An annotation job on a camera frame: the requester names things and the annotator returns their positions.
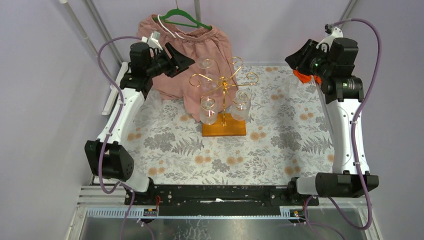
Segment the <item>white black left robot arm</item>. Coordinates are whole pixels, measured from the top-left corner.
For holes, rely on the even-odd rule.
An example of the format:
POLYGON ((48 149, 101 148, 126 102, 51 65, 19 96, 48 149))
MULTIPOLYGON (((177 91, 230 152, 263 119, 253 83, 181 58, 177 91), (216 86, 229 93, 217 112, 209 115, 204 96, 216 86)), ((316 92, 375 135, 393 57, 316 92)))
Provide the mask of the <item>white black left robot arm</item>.
POLYGON ((153 78, 173 78, 186 71, 195 61, 177 51, 169 42, 165 49, 153 48, 145 42, 130 46, 129 72, 119 84, 113 83, 118 99, 111 116, 96 140, 88 140, 84 151, 90 170, 99 179, 115 179, 136 192, 144 206, 152 204, 155 192, 150 178, 135 172, 134 159, 124 147, 131 121, 145 102, 153 86, 153 78))

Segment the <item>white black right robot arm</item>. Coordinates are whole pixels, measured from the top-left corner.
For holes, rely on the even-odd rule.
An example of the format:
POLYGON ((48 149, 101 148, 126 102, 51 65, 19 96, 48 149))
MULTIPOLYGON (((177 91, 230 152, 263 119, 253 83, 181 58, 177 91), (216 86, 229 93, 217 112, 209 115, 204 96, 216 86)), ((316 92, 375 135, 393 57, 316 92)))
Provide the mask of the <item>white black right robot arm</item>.
POLYGON ((358 43, 336 37, 331 43, 309 39, 285 61, 295 73, 320 80, 321 104, 334 148, 332 172, 294 177, 289 182, 287 201, 301 205, 307 195, 359 198, 379 186, 370 174, 362 139, 361 105, 365 103, 363 82, 353 75, 358 43))

